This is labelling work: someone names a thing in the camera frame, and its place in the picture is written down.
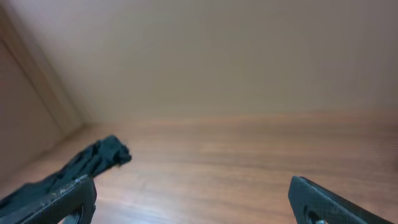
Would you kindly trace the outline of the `black t-shirt with white logo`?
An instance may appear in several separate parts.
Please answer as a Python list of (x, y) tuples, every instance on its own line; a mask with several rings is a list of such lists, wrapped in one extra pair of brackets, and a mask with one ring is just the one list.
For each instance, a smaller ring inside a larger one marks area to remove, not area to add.
[(116, 136), (100, 139), (76, 154), (60, 170), (38, 182), (26, 183), (1, 199), (1, 216), (11, 214), (83, 175), (94, 178), (131, 159), (129, 149)]

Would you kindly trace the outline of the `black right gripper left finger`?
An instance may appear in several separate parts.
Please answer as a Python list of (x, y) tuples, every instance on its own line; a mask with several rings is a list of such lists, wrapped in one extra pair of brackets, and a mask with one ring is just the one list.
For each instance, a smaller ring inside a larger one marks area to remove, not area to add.
[(96, 196), (93, 179), (83, 175), (41, 199), (1, 217), (1, 223), (90, 224), (96, 209)]

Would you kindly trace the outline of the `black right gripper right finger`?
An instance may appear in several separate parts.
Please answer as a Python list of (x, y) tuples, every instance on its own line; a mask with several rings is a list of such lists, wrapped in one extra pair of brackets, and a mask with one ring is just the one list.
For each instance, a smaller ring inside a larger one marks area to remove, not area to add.
[(288, 198), (299, 224), (392, 224), (305, 177), (292, 177)]

